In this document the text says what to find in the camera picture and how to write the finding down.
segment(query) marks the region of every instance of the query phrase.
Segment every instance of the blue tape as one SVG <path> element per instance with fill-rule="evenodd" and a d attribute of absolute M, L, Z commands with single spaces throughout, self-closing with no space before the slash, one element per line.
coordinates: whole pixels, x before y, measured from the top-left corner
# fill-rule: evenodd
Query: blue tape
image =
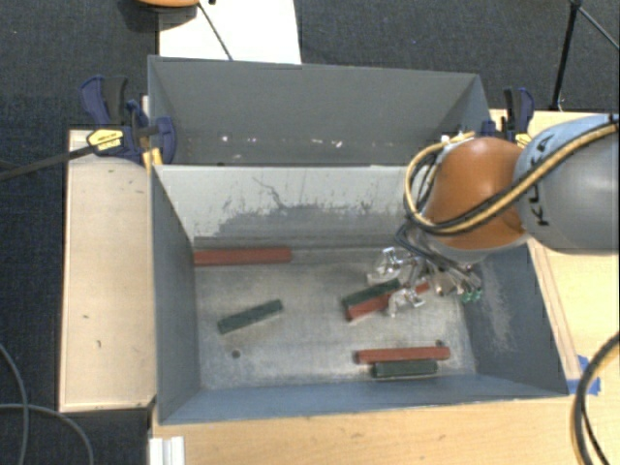
<path fill-rule="evenodd" d="M 581 366 L 581 370 L 585 370 L 588 366 L 588 358 L 585 356 L 577 355 L 579 358 L 579 365 Z M 569 387 L 569 393 L 575 394 L 577 392 L 577 386 L 579 386 L 579 379 L 569 379 L 567 381 L 567 385 Z M 593 396 L 598 396 L 599 392 L 601 392 L 601 378 L 597 377 L 590 387 L 588 388 L 588 394 L 592 394 Z"/>

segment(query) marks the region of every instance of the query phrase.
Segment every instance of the red block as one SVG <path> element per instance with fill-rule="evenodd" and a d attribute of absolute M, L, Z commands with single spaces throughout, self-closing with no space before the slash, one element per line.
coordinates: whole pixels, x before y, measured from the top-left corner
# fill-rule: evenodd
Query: red block
<path fill-rule="evenodd" d="M 428 283 L 420 283 L 416 286 L 416 293 L 421 295 L 422 293 L 428 291 L 429 286 Z M 388 308 L 389 297 L 394 293 L 394 291 L 381 294 L 379 296 L 375 296 L 374 298 L 370 298 L 363 303 L 359 303 L 357 305 L 351 306 L 347 309 L 347 320 L 354 321 L 359 317 L 364 315 L 371 314 L 373 312 L 378 312 L 380 310 L 385 310 Z"/>
<path fill-rule="evenodd" d="M 447 346 L 424 346 L 418 348 L 387 348 L 382 350 L 361 350 L 356 352 L 357 363 L 378 361 L 446 360 L 450 358 Z"/>
<path fill-rule="evenodd" d="M 230 248 L 194 252 L 195 266 L 286 264 L 293 259 L 291 248 Z"/>

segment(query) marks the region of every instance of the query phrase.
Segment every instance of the red wooden stick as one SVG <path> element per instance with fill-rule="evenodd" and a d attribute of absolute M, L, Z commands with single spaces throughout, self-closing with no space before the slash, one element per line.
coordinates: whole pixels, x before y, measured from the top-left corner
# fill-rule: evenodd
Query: red wooden stick
<path fill-rule="evenodd" d="M 286 264 L 293 259 L 291 248 L 229 248 L 194 252 L 195 266 Z"/>

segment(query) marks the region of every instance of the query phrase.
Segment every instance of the blue clamp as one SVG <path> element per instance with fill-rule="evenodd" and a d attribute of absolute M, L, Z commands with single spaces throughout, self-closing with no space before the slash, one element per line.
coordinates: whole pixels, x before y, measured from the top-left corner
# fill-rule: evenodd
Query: blue clamp
<path fill-rule="evenodd" d="M 122 145 L 100 156 L 114 156 L 142 165 L 142 153 L 147 148 L 141 141 L 149 138 L 150 146 L 162 151 L 164 164 L 170 164 L 176 151 L 176 131 L 168 116 L 158 117 L 149 126 L 148 116 L 138 102 L 125 103 L 125 77 L 94 76 L 87 79 L 79 88 L 82 108 L 95 122 L 97 128 L 113 126 L 123 132 Z"/>

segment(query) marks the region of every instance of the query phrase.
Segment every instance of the green block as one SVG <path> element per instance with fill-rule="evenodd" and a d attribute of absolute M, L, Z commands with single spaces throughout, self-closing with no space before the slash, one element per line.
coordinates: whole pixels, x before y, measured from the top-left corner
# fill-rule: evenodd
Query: green block
<path fill-rule="evenodd" d="M 279 299 L 273 299 L 249 310 L 245 310 L 238 314 L 225 317 L 217 323 L 217 329 L 220 334 L 226 334 L 233 330 L 241 329 L 256 322 L 260 322 L 268 317 L 271 317 L 283 310 L 282 301 Z"/>
<path fill-rule="evenodd" d="M 378 284 L 377 286 L 366 288 L 365 290 L 358 291 L 357 293 L 349 294 L 348 296 L 342 298 L 342 303 L 345 308 L 350 308 L 352 306 L 359 305 L 360 303 L 363 303 L 370 298 L 396 291 L 399 288 L 400 282 L 398 281 L 398 279 L 392 279 L 391 281 L 388 281 L 384 284 Z"/>
<path fill-rule="evenodd" d="M 439 370 L 437 360 L 379 361 L 374 364 L 375 379 L 404 379 L 431 376 Z"/>

